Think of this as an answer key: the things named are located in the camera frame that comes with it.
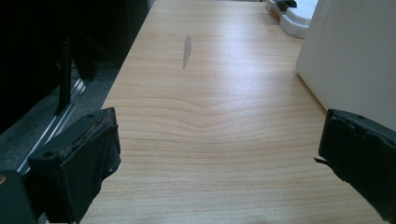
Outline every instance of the mark on table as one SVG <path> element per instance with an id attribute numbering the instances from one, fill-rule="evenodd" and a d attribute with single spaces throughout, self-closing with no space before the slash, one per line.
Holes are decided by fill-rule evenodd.
<path id="1" fill-rule="evenodd" d="M 186 41 L 184 41 L 184 57 L 183 57 L 183 69 L 186 67 L 187 61 L 191 54 L 191 37 L 187 35 Z"/>

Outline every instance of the black object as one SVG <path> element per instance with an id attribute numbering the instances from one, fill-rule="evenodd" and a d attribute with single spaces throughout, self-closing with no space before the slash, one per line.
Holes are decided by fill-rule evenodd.
<path id="1" fill-rule="evenodd" d="M 383 220 L 396 223 L 396 132 L 363 116 L 329 109 L 318 150 Z"/>
<path id="2" fill-rule="evenodd" d="M 79 119 L 32 153 L 28 162 L 31 170 L 24 176 L 0 172 L 1 222 L 36 223 L 45 213 L 49 222 L 79 223 L 102 181 L 120 165 L 114 108 Z M 15 207 L 22 211 L 16 214 Z"/>
<path id="3" fill-rule="evenodd" d="M 297 7 L 297 2 L 293 0 L 275 0 L 280 11 L 286 11 L 288 7 Z"/>
<path id="4" fill-rule="evenodd" d="M 147 0 L 1 0 L 0 134 L 58 86 L 62 113 L 72 62 L 85 79 L 120 67 L 148 13 Z"/>

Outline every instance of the wooden table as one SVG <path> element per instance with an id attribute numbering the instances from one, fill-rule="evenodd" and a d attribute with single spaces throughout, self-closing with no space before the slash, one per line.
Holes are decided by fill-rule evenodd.
<path id="1" fill-rule="evenodd" d="M 82 223 L 383 223 L 314 162 L 326 111 L 278 23 L 264 2 L 154 4 L 104 104 L 122 163 Z"/>

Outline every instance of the white object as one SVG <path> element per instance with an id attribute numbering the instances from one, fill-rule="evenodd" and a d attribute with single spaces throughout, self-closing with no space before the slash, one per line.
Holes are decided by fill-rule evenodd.
<path id="1" fill-rule="evenodd" d="M 279 26 L 286 34 L 305 38 L 318 0 L 296 0 L 296 3 L 297 7 L 289 7 L 286 12 L 279 10 L 275 0 L 268 0 L 266 7 L 280 17 Z"/>
<path id="2" fill-rule="evenodd" d="M 396 131 L 394 0 L 319 0 L 296 68 L 323 106 Z"/>

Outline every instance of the wood grain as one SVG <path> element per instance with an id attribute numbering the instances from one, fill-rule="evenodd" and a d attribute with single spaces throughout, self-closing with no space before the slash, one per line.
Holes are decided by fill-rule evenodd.
<path id="1" fill-rule="evenodd" d="M 153 5 L 104 104 L 122 163 L 82 223 L 383 223 L 314 162 L 326 112 L 278 23 L 262 2 Z"/>

